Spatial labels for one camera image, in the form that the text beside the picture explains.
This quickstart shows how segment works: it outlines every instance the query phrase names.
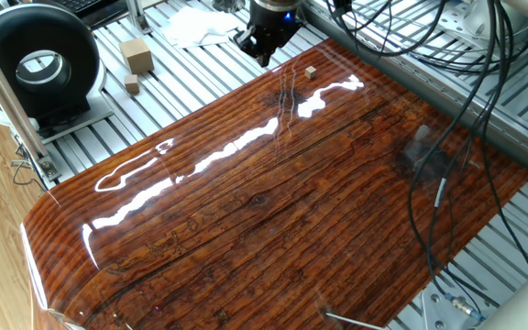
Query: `wooden block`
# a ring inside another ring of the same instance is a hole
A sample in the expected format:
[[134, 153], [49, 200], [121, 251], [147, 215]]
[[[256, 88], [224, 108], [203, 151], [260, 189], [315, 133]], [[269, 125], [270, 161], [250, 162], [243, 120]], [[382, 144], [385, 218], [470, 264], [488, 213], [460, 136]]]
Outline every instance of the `wooden block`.
[[141, 74], [154, 70], [152, 54], [144, 39], [135, 38], [119, 44], [124, 62], [132, 74]]
[[137, 74], [130, 74], [126, 76], [124, 79], [124, 83], [126, 84], [126, 90], [130, 94], [138, 94], [139, 93], [139, 80]]
[[317, 69], [310, 66], [304, 70], [304, 76], [309, 79], [314, 79], [317, 76]]

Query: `glossy wooden board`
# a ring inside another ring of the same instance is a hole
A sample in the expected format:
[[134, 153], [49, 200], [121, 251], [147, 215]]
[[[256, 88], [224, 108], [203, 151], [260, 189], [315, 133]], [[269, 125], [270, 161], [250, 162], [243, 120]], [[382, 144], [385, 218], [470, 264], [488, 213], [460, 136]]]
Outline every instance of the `glossy wooden board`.
[[[385, 325], [428, 282], [406, 196], [448, 123], [326, 41], [43, 197], [25, 221], [39, 305], [87, 329], [341, 326], [326, 311]], [[423, 233], [467, 136], [427, 165]], [[490, 159], [507, 202], [528, 172]], [[496, 214], [479, 152], [461, 181], [454, 253]]]

